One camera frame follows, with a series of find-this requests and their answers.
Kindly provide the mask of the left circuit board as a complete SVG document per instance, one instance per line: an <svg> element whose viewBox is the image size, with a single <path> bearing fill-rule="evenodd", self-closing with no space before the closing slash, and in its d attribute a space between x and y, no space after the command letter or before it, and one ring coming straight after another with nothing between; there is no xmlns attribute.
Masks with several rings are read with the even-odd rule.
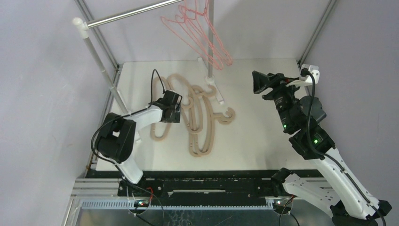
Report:
<svg viewBox="0 0 399 226"><path fill-rule="evenodd" d="M151 203L147 200L138 200L134 203L134 209L148 208Z"/></svg>

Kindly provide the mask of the beige hanger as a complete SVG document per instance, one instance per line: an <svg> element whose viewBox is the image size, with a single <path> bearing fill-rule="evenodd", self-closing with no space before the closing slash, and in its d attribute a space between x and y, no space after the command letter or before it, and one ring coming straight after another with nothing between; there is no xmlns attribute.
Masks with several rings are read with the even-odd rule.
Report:
<svg viewBox="0 0 399 226"><path fill-rule="evenodd" d="M157 77L157 78L153 79L153 82L152 82L152 99L155 99L155 97L156 97L156 93L157 93L156 87L157 87L157 83L158 82L161 82L164 85L165 89L170 89L170 85L169 85L169 83L168 83L168 81L167 81L167 79L165 77L161 76L161 78ZM151 130L150 130L151 139L154 140L154 141L157 141L157 142L158 141L163 141L164 139L167 138L171 127L172 127L171 123L167 123L165 128L164 128L164 130L163 130L162 135L161 136L157 136L157 134L156 134L156 123L153 123L151 125Z"/></svg>
<svg viewBox="0 0 399 226"><path fill-rule="evenodd" d="M216 96L216 88L209 85L211 92L205 92L203 88L198 85L192 85L188 95L190 104L184 109L188 110L189 116L184 115L184 122L189 132L189 153L193 157L202 157L212 152L215 141L215 122L221 125L228 125L236 118L234 109L228 107L225 113L215 113L213 111L210 98ZM202 147L199 146L198 134L203 130L204 122L196 122L197 116L194 112L194 107L198 108L198 118L203 120L206 116L206 136Z"/></svg>
<svg viewBox="0 0 399 226"><path fill-rule="evenodd" d="M174 89L174 82L179 82L187 89L183 94L183 104L181 105L181 116L190 134L198 134L203 130L203 111L200 98L214 97L216 95L215 86L208 85L210 92L205 92L201 86L191 85L182 75L174 73L167 77L167 82L171 89Z"/></svg>

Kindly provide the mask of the right circuit board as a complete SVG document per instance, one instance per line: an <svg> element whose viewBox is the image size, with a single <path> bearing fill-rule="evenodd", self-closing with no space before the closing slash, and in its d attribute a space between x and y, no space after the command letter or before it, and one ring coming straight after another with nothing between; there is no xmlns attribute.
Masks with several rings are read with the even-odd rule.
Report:
<svg viewBox="0 0 399 226"><path fill-rule="evenodd" d="M272 209L275 213L277 214L287 214L289 212L289 207L284 207L285 206L285 202L282 201L276 201L272 204Z"/></svg>

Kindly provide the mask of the metal clothes rack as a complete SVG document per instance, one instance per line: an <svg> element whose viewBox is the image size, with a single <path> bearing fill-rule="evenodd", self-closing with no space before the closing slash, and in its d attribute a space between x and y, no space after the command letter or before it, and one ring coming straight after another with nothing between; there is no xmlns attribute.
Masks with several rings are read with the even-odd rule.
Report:
<svg viewBox="0 0 399 226"><path fill-rule="evenodd" d="M129 110L124 103L124 100L117 89L113 79L109 76L98 52L96 51L90 36L89 31L92 30L94 37L100 44L100 47L105 52L106 56L113 65L115 71L119 71L119 64L113 56L109 46L102 36L99 26L112 23L124 18L135 16L141 13L149 12L161 7L172 4L178 4L178 13L174 19L169 19L161 16L161 22L172 31L178 38L184 41L199 55L198 62L204 66L207 76L205 81L208 85L217 86L213 70L222 70L223 67L232 64L232 57L227 49L223 46L223 42L218 36L217 31L213 27L214 23L214 2L212 0L205 1L204 4L199 4L194 1L193 4L186 0L164 0L158 3L152 3L146 6L141 6L135 9L128 9L110 16L99 19L94 19L92 14L83 0L77 0L76 4L83 13L83 18L75 17L72 23L77 28L81 38L85 42L89 52L95 60L104 80L106 81L112 100L117 103L119 109L123 113L128 113Z"/></svg>

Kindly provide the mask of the aluminium frame structure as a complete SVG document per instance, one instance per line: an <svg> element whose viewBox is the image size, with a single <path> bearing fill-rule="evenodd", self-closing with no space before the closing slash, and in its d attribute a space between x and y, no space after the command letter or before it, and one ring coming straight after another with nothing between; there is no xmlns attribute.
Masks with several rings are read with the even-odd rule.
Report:
<svg viewBox="0 0 399 226"><path fill-rule="evenodd" d="M116 84L116 86L117 86L117 79L116 78L112 78L113 79L113 81L114 81L114 83ZM162 91L163 91L163 94L164 94L164 92L166 91L167 89L165 89L165 87L164 87L164 85L162 84ZM113 100L112 100L112 98L111 98L111 93L109 93L109 97L108 97L108 99L110 100L110 101L112 101L112 102L114 102ZM135 144L136 143L139 143L140 142L140 139L139 139L139 133L138 132L136 132L136 135L135 135ZM328 191L331 191L332 190L332 187L330 186L330 184L324 179L324 177L322 176L322 174L321 173L319 173L316 169L315 170L303 170L303 169L301 169L301 170L293 170L293 172L294 173L296 173L299 177L301 177L302 179L304 179L305 180L305 182L308 182L308 183L311 183L311 184L313 184L313 185L316 185L316 186L318 186L318 187L320 187L320 188L322 188L322 189L326 189L326 190L328 190ZM126 184L128 185L128 186L132 186L132 187L136 187L138 184L131 184L131 183L129 183L128 181L126 181L125 179L123 179L125 182L126 182ZM150 194L150 197L148 197L148 198L145 198L145 197L140 197L140 199L139 200L147 200L147 201L149 201L151 204L149 205L149 207L148 208L143 208L144 210L147 210L147 209L150 209L151 207L152 207L152 198L154 197L155 195L154 194ZM135 196L133 196L132 195L132 193L130 192L130 191L127 191L127 193L126 193L126 196L125 196L128 200L130 200L130 199L132 199L132 198L134 198ZM276 202L276 200L278 199L279 197L277 197L277 198L267 198L266 199L266 205L267 206L271 206L274 202ZM287 198L287 201L286 201L286 204L290 204L292 201L293 201L293 199L295 199L295 198ZM127 209L129 210L129 211L131 211L133 214L135 214L137 217L140 217L140 214L139 213L137 213L137 210L139 209L134 209L134 203L135 203L135 201L134 202L128 202L128 204L127 204ZM198 209L198 208L214 208L214 209L237 209L237 208L241 208L241 207L243 207L243 206L241 206L241 207L205 207L205 206L196 206L196 207L193 207L193 206L180 206L180 207L167 207L167 208L164 208L164 206L161 204L161 203L159 203L158 205L157 205L157 207L158 208L160 208L161 210L165 210L165 209L174 209L174 208L178 208L178 209ZM258 208L259 206L245 206L245 207L247 207L247 208Z"/></svg>

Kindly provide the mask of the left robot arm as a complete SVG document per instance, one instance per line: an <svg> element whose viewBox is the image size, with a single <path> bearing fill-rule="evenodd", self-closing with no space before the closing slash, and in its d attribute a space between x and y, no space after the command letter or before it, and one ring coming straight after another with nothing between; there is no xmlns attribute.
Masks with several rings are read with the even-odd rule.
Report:
<svg viewBox="0 0 399 226"><path fill-rule="evenodd" d="M139 111L125 115L109 113L92 136L93 154L114 165L135 196L142 196L147 190L147 183L141 180L144 173L133 157L136 132L158 122L179 123L182 99L180 94L166 90L162 98Z"/></svg>

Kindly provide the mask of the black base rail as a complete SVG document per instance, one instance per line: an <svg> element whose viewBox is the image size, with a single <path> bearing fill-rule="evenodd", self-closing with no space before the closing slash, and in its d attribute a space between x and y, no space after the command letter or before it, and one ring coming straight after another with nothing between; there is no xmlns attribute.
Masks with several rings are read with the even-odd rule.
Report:
<svg viewBox="0 0 399 226"><path fill-rule="evenodd" d="M135 198L150 197L164 208L180 206L263 206L267 198L290 198L272 181L276 170L144 171L136 187L128 186L116 171L89 170L84 179L116 182L117 195L130 191Z"/></svg>

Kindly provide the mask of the circuit board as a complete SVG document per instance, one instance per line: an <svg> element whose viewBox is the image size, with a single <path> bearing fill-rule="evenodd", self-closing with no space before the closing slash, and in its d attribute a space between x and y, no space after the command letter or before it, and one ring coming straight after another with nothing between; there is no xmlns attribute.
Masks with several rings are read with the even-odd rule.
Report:
<svg viewBox="0 0 399 226"><path fill-rule="evenodd" d="M287 214L289 212L289 207L284 207L285 206L285 202L282 201L276 201L272 204L272 209L275 213L277 214Z"/></svg>
<svg viewBox="0 0 399 226"><path fill-rule="evenodd" d="M138 200L134 203L134 209L148 208L151 203L147 200Z"/></svg>

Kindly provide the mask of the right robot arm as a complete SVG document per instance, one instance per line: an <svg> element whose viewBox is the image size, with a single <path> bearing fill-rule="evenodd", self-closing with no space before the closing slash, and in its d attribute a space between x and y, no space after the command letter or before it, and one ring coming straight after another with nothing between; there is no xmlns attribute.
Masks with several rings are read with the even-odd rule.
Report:
<svg viewBox="0 0 399 226"><path fill-rule="evenodd" d="M301 86L315 87L317 76L317 71L308 69L302 69L297 78L252 72L253 92L274 102L292 148L314 165L332 187L331 191L322 189L305 182L292 170L281 168L271 179L272 191L275 196L287 193L291 198L307 201L329 215L336 226L375 226L377 219L386 225L391 204L375 198L344 162L334 141L320 126L326 112L315 93L295 96Z"/></svg>

